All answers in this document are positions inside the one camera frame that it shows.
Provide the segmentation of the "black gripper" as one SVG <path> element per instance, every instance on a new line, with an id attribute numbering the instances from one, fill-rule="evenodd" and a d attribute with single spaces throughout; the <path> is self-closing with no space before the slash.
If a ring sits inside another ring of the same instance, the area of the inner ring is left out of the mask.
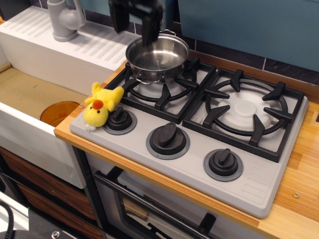
<path id="1" fill-rule="evenodd" d="M 149 46 L 157 40 L 163 13 L 163 6 L 158 0 L 110 0 L 109 8 L 113 28 L 117 33 L 129 27 L 129 13 L 143 11 L 142 45 Z"/>

